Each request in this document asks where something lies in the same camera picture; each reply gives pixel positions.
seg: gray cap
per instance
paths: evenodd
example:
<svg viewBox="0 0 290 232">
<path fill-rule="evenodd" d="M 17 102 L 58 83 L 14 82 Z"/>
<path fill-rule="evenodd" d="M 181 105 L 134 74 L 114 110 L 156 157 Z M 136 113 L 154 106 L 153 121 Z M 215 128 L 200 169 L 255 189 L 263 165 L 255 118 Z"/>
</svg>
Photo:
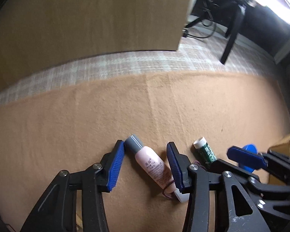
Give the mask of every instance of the gray cap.
<svg viewBox="0 0 290 232">
<path fill-rule="evenodd" d="M 125 147 L 130 149 L 132 153 L 136 154 L 138 151 L 140 151 L 144 145 L 143 143 L 139 140 L 139 138 L 132 134 L 130 137 L 128 137 L 125 140 Z"/>
</svg>

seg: pink lotion tube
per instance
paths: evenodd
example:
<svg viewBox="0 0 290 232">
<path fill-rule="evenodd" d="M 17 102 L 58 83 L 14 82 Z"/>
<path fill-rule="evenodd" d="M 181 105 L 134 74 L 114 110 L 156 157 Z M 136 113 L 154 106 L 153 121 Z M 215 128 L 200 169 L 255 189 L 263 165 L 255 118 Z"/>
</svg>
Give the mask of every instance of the pink lotion tube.
<svg viewBox="0 0 290 232">
<path fill-rule="evenodd" d="M 175 183 L 172 183 L 173 176 L 170 168 L 154 150 L 144 146 L 135 135 L 125 140 L 125 147 L 135 154 L 135 160 L 162 189 L 169 185 L 165 193 L 169 194 L 176 190 Z"/>
</svg>

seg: white plastic piece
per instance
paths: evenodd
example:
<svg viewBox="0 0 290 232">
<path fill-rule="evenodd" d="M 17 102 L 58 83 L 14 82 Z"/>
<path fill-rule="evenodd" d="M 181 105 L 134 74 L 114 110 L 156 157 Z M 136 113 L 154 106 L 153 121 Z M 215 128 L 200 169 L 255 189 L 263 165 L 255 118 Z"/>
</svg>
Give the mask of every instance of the white plastic piece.
<svg viewBox="0 0 290 232">
<path fill-rule="evenodd" d="M 181 203 L 189 200 L 189 194 L 182 194 L 178 188 L 174 191 L 174 194 Z"/>
<path fill-rule="evenodd" d="M 199 149 L 199 148 L 205 146 L 206 143 L 207 143 L 206 139 L 204 137 L 202 137 L 202 138 L 199 138 L 198 140 L 196 140 L 193 143 L 193 146 L 195 147 L 195 149 Z"/>
</svg>

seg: metal screw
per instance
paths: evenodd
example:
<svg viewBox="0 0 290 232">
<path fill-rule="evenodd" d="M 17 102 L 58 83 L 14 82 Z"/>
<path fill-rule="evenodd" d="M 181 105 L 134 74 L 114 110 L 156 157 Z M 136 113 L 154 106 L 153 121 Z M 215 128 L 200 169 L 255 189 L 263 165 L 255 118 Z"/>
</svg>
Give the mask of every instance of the metal screw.
<svg viewBox="0 0 290 232">
<path fill-rule="evenodd" d="M 102 168 L 102 165 L 101 165 L 101 163 L 95 163 L 92 165 L 92 167 L 93 167 L 93 169 L 100 169 L 100 168 Z"/>
<path fill-rule="evenodd" d="M 230 171 L 224 171 L 223 175 L 226 176 L 227 178 L 230 178 L 232 176 L 232 173 Z"/>
<path fill-rule="evenodd" d="M 249 180 L 250 180 L 251 183 L 256 183 L 256 179 L 251 177 L 251 176 L 249 177 Z"/>
<path fill-rule="evenodd" d="M 189 166 L 189 168 L 191 169 L 191 170 L 198 170 L 199 169 L 199 166 L 198 165 L 196 165 L 196 164 L 191 164 L 190 166 Z"/>
<path fill-rule="evenodd" d="M 61 171 L 59 172 L 59 175 L 60 175 L 61 177 L 65 177 L 65 176 L 67 176 L 67 174 L 68 174 L 68 171 L 67 171 L 67 170 L 61 170 Z"/>
<path fill-rule="evenodd" d="M 265 205 L 265 202 L 264 202 L 264 201 L 262 201 L 262 200 L 258 200 L 258 202 L 257 202 L 257 206 L 258 206 L 259 208 L 263 208 L 264 205 Z"/>
</svg>

